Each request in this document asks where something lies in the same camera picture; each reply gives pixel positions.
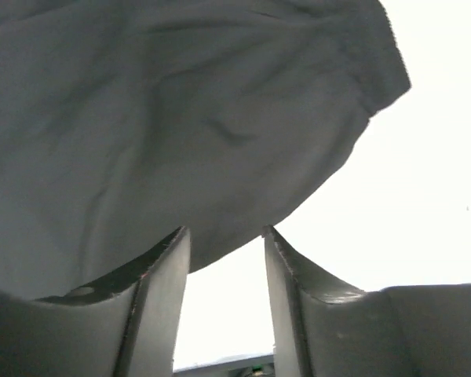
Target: bright white background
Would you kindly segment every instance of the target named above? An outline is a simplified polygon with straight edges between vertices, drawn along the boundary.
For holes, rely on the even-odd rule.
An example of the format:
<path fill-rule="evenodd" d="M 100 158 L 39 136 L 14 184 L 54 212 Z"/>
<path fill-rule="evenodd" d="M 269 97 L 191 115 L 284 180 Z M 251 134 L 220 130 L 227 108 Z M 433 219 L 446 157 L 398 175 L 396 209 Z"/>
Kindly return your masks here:
<path fill-rule="evenodd" d="M 382 0 L 413 84 L 277 229 L 365 290 L 471 282 L 471 0 Z M 263 240 L 188 277 L 175 368 L 271 353 Z"/>

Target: gray cloth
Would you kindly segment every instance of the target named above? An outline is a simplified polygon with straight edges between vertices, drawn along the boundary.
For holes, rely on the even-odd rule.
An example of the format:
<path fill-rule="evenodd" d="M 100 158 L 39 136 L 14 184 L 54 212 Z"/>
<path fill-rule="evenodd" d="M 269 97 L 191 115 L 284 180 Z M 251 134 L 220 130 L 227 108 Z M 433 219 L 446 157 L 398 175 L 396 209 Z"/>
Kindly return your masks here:
<path fill-rule="evenodd" d="M 409 87 L 376 0 L 0 0 L 0 289 L 62 295 L 179 225 L 201 269 Z"/>

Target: gray fabric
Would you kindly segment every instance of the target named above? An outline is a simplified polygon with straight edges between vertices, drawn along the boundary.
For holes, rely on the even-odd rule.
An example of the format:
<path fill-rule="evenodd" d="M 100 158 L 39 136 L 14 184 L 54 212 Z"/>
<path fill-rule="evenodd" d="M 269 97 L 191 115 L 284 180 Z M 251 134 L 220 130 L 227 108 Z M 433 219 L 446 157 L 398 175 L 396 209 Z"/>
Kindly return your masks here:
<path fill-rule="evenodd" d="M 276 224 L 410 87 L 376 0 L 0 0 L 0 289 Z"/>

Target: small hole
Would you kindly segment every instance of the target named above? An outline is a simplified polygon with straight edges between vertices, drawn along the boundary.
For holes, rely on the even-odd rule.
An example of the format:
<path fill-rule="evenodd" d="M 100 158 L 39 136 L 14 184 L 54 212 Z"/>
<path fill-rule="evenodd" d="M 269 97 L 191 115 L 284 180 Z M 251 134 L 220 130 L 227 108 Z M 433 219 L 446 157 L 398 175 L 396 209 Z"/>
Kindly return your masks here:
<path fill-rule="evenodd" d="M 85 296 L 94 293 L 94 288 L 91 287 L 80 287 L 76 288 L 70 293 L 67 294 L 67 297 L 78 297 L 78 296 Z"/>

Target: gray surface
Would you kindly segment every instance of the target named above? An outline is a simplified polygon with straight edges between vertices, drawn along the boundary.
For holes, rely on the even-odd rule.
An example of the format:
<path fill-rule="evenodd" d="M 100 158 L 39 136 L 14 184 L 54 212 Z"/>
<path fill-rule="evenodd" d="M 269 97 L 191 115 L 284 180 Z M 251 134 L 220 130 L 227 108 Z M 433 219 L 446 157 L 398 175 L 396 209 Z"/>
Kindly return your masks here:
<path fill-rule="evenodd" d="M 362 292 L 270 227 L 265 253 L 277 377 L 471 377 L 471 284 Z"/>
<path fill-rule="evenodd" d="M 0 377 L 170 377 L 189 255 L 180 229 L 68 296 L 0 292 Z"/>

